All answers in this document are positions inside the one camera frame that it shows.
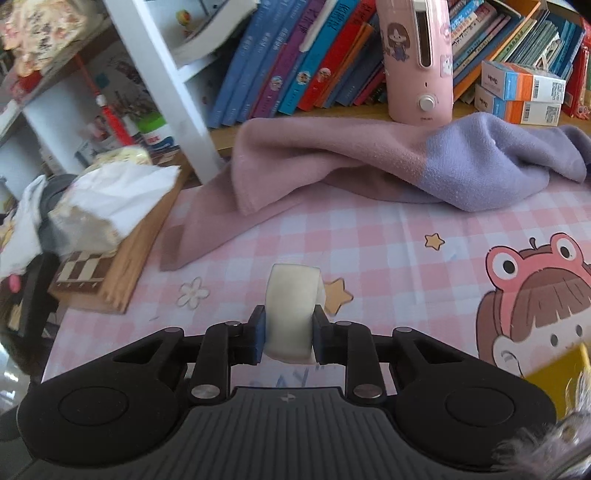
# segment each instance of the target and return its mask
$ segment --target yellow object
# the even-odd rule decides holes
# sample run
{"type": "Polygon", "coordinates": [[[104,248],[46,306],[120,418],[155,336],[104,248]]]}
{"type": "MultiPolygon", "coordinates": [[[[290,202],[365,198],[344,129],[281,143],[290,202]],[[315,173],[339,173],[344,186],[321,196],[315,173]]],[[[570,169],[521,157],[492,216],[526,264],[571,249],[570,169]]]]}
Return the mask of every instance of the yellow object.
{"type": "Polygon", "coordinates": [[[556,407],[556,417],[562,419],[567,413],[567,395],[569,406],[574,405],[577,382],[583,371],[589,374],[591,365],[587,346],[581,343],[525,379],[546,392],[556,407]]]}

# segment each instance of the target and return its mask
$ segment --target pink thermos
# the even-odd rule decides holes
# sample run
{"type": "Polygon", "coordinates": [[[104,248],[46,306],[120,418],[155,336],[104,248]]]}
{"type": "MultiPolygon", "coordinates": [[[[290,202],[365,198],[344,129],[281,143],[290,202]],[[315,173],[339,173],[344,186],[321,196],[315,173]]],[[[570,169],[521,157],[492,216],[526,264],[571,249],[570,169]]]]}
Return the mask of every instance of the pink thermos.
{"type": "Polygon", "coordinates": [[[388,113],[395,122],[452,121],[453,60],[446,0],[376,0],[388,113]]]}

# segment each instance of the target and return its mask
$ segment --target cardboard box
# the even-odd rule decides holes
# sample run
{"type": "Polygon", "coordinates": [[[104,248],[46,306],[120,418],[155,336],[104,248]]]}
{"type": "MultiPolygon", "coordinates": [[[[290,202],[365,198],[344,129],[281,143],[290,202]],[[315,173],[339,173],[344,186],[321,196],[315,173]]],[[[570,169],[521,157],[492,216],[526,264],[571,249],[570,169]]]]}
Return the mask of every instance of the cardboard box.
{"type": "Polygon", "coordinates": [[[543,70],[485,60],[482,86],[502,100],[562,104],[566,81],[543,70]]]}
{"type": "Polygon", "coordinates": [[[492,113],[510,124],[545,125],[555,127],[560,118],[560,103],[516,102],[503,100],[481,85],[476,85],[474,106],[481,112],[492,113]]]}

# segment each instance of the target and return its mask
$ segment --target red book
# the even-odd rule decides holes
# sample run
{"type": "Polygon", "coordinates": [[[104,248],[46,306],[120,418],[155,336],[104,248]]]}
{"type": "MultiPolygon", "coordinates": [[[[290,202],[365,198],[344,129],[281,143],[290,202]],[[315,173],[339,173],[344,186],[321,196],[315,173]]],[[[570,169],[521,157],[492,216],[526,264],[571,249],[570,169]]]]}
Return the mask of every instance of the red book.
{"type": "Polygon", "coordinates": [[[578,116],[579,106],[581,105],[581,96],[584,96],[585,85],[587,83],[588,61],[589,49],[583,45],[574,59],[573,74],[570,76],[570,80],[566,84],[566,91],[564,93],[562,111],[568,116],[578,116]]]}
{"type": "Polygon", "coordinates": [[[386,81],[386,71],[384,69],[380,70],[374,78],[366,85],[366,87],[361,90],[361,93],[357,96],[353,105],[361,105],[364,101],[367,100],[367,97],[373,92],[376,88],[378,88],[379,84],[386,81]]]}
{"type": "Polygon", "coordinates": [[[339,68],[341,62],[347,56],[353,46],[355,38],[361,26],[369,21],[375,13],[375,0],[361,0],[355,8],[347,23],[336,37],[334,43],[324,56],[314,79],[308,85],[304,96],[297,104],[298,108],[306,112],[312,110],[314,102],[329,84],[330,77],[339,68]]]}

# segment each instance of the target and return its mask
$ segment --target plastic bag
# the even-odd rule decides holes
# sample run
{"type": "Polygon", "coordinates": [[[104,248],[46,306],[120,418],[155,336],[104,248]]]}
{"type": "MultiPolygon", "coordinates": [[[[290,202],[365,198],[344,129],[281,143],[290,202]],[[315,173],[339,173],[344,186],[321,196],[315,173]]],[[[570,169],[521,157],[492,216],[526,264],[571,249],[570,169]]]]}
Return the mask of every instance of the plastic bag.
{"type": "Polygon", "coordinates": [[[174,186],[179,167],[132,161],[105,163],[82,174],[49,213],[61,255],[117,248],[174,186]]]}

